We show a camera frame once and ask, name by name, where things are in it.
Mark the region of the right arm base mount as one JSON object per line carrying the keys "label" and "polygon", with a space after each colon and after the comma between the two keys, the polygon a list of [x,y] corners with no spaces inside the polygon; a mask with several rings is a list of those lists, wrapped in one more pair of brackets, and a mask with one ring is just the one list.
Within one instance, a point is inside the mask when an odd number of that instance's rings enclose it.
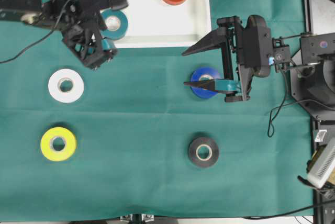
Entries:
{"label": "right arm base mount", "polygon": [[334,120],[334,0],[304,0],[308,36],[290,71],[291,94],[316,121]]}

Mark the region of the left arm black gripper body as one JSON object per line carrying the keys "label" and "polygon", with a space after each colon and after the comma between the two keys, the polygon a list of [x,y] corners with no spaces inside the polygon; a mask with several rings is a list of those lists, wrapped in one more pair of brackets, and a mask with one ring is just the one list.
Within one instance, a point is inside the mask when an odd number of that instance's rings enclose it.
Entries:
{"label": "left arm black gripper body", "polygon": [[[54,29],[62,34],[62,42],[87,68],[96,70],[106,61],[112,60],[118,50],[103,50],[102,30],[106,25],[98,25],[93,21],[78,23],[79,0],[50,0],[42,4],[42,14],[39,15],[39,27]],[[93,54],[88,49],[93,42],[97,46]]]}

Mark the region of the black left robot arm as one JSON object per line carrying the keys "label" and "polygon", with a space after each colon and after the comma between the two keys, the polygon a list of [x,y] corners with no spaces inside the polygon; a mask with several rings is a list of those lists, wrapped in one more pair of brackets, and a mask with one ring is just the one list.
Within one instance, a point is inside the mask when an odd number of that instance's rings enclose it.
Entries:
{"label": "black left robot arm", "polygon": [[102,10],[121,10],[127,0],[1,0],[1,20],[62,33],[62,42],[91,70],[118,53],[112,38],[103,35],[107,25]]}

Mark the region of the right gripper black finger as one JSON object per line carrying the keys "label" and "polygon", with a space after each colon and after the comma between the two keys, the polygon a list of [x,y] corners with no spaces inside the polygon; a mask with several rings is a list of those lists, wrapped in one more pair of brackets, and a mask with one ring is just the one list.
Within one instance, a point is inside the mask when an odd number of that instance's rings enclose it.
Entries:
{"label": "right gripper black finger", "polygon": [[204,51],[214,50],[221,48],[222,44],[227,41],[227,29],[217,28],[211,31],[206,36],[201,38],[200,41],[190,46],[182,53],[182,56],[196,54]]}
{"label": "right gripper black finger", "polygon": [[188,81],[184,82],[184,85],[190,87],[203,88],[208,91],[213,91],[222,94],[234,94],[241,92],[240,83],[228,79],[212,79],[212,80],[194,81],[194,82]]}

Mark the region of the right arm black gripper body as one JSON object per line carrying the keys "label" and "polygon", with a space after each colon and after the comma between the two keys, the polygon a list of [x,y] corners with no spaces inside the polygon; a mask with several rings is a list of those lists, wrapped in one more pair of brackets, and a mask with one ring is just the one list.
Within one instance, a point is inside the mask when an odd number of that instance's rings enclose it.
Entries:
{"label": "right arm black gripper body", "polygon": [[231,54],[236,54],[239,91],[221,90],[225,102],[234,103],[250,98],[253,77],[268,77],[273,64],[290,62],[289,45],[283,39],[274,39],[266,21],[259,15],[250,15],[246,27],[238,16],[217,19],[219,44],[222,51],[225,79],[233,79]]}

